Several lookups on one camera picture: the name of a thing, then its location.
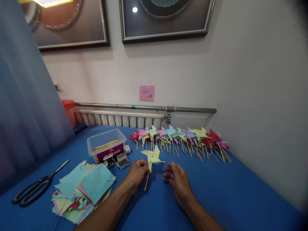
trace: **scissors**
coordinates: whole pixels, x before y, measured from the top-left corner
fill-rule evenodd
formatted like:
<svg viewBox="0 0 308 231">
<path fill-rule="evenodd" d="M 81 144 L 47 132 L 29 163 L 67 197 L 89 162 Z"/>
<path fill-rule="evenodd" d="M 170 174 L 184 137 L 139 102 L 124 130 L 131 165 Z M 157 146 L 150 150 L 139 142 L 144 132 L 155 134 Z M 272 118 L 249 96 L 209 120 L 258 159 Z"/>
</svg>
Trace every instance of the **scissors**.
<svg viewBox="0 0 308 231">
<path fill-rule="evenodd" d="M 41 195 L 43 195 L 49 186 L 51 185 L 53 176 L 59 172 L 70 160 L 66 161 L 64 164 L 62 164 L 56 171 L 54 171 L 49 176 L 45 176 L 43 178 L 40 178 L 36 181 L 34 181 L 32 184 L 25 187 L 20 193 L 18 193 L 12 200 L 13 204 L 19 204 L 20 207 L 26 207 L 30 204 L 32 204 L 34 201 L 36 201 Z M 30 199 L 33 195 L 35 195 L 43 186 L 45 185 L 45 188 L 38 193 L 35 197 Z"/>
</svg>

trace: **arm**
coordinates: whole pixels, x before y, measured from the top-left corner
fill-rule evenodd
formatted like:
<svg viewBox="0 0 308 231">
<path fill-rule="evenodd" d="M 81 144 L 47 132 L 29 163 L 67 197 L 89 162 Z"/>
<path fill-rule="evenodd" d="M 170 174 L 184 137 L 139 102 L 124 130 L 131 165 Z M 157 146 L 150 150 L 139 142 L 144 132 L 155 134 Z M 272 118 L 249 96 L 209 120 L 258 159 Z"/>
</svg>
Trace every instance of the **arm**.
<svg viewBox="0 0 308 231">
<path fill-rule="evenodd" d="M 128 202 L 137 192 L 148 171 L 147 161 L 133 162 L 124 181 L 76 227 L 75 231 L 114 230 Z"/>
<path fill-rule="evenodd" d="M 177 203 L 184 210 L 195 230 L 223 230 L 220 224 L 197 201 L 187 174 L 182 167 L 172 162 L 168 163 L 166 171 L 163 179 L 173 187 Z"/>
</svg>

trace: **black scissors handle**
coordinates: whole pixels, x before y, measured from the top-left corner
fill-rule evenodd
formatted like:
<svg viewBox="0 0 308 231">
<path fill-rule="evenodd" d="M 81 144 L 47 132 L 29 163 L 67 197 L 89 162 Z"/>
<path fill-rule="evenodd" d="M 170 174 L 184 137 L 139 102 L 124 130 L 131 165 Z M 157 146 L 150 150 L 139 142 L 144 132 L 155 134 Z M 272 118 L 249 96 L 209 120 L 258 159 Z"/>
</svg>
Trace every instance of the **black scissors handle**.
<svg viewBox="0 0 308 231">
<path fill-rule="evenodd" d="M 21 207 L 26 207 L 26 206 L 32 204 L 34 201 L 36 201 L 41 195 L 43 195 L 46 192 L 46 190 L 51 185 L 51 182 L 52 182 L 52 177 L 49 177 L 49 176 L 45 176 L 43 178 L 40 178 L 40 179 L 34 181 L 32 184 L 28 185 L 20 193 L 18 193 L 13 198 L 12 203 L 13 204 L 19 203 L 19 205 Z M 35 195 L 44 186 L 45 186 L 45 188 L 40 193 Z"/>
</svg>

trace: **clear plastic box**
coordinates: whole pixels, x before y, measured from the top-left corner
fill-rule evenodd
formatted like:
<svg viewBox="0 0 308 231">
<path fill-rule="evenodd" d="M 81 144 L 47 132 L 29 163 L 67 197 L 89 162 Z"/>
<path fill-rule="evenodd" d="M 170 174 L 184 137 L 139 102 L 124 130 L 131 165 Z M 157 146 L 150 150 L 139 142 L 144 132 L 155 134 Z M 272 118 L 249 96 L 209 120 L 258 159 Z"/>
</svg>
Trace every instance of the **clear plastic box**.
<svg viewBox="0 0 308 231">
<path fill-rule="evenodd" d="M 117 143 L 111 144 L 103 149 L 92 151 L 98 146 L 102 146 L 114 140 L 118 140 Z M 116 157 L 117 155 L 125 152 L 125 142 L 127 138 L 120 132 L 119 129 L 113 129 L 104 133 L 100 133 L 91 136 L 87 139 L 89 156 L 92 156 L 95 163 L 103 163 L 103 159 L 109 155 Z"/>
</svg>

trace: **white radiator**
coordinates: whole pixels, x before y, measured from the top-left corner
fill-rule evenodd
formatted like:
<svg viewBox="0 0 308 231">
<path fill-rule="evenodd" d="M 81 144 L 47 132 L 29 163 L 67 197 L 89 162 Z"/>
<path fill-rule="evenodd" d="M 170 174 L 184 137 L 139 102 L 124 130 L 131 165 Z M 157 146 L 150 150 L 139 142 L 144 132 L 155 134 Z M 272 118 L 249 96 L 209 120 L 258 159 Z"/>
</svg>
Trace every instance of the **white radiator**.
<svg viewBox="0 0 308 231">
<path fill-rule="evenodd" d="M 164 115 L 150 113 L 134 113 L 119 111 L 101 111 L 75 109 L 75 118 L 77 123 L 91 125 L 113 125 L 121 127 L 151 127 L 154 125 L 160 128 L 161 119 Z"/>
</svg>

